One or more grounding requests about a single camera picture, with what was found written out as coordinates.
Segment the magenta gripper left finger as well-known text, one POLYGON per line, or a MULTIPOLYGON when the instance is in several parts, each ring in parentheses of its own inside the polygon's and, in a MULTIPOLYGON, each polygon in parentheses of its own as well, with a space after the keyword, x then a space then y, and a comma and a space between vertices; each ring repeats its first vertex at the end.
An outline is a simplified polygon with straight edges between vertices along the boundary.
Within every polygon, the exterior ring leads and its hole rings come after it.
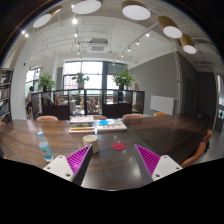
POLYGON ((80 186, 92 154, 92 145, 84 146, 69 156, 57 156, 44 170, 80 186))

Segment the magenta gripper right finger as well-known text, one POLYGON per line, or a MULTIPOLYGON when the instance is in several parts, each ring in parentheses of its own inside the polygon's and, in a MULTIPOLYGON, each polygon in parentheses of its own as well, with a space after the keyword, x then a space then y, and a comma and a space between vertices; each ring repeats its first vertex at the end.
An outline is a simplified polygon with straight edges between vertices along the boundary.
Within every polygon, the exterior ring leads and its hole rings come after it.
POLYGON ((135 147, 136 160, 144 182, 154 182, 182 169, 168 155, 159 156, 143 146, 135 147))

